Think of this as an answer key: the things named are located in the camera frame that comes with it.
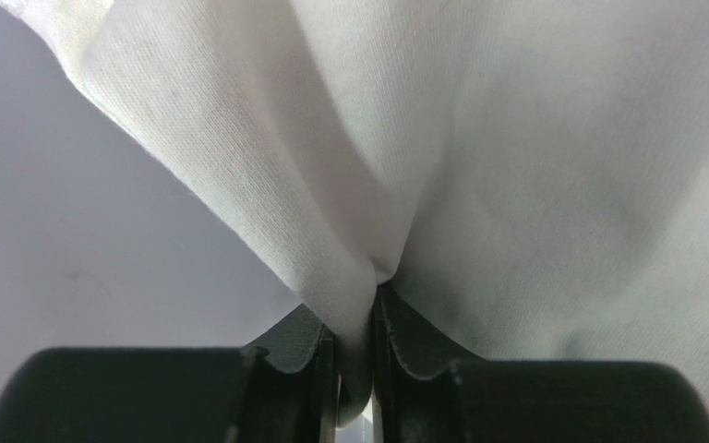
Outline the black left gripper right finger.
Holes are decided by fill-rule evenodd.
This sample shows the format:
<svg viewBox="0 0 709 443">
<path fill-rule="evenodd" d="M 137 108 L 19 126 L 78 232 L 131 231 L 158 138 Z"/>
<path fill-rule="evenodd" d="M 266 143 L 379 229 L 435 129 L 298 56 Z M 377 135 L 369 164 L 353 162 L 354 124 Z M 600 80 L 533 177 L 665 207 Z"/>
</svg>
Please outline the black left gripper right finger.
<svg viewBox="0 0 709 443">
<path fill-rule="evenodd" d="M 372 319 L 378 442 L 709 442 L 708 412 L 669 366 L 489 361 L 387 285 Z"/>
</svg>

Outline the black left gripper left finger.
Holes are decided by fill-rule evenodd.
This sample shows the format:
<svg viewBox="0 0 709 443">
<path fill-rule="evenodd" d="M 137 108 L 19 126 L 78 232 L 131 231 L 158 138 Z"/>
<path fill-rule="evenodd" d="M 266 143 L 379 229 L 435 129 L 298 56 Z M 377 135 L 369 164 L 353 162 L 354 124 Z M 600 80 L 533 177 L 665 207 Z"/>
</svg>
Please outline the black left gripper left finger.
<svg viewBox="0 0 709 443">
<path fill-rule="evenodd" d="M 332 333 L 300 306 L 241 348 L 53 348 L 0 394 L 0 442 L 332 442 Z"/>
</svg>

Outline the white Coca-Cola print t-shirt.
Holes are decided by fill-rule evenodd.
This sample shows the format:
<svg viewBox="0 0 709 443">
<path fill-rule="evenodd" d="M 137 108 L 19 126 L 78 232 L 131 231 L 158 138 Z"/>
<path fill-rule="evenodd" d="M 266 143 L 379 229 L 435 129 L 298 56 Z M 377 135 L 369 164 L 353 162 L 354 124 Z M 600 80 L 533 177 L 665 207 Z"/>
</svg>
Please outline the white Coca-Cola print t-shirt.
<svg viewBox="0 0 709 443">
<path fill-rule="evenodd" d="M 709 1 L 6 1 L 336 334 L 380 284 L 488 359 L 709 410 Z"/>
</svg>

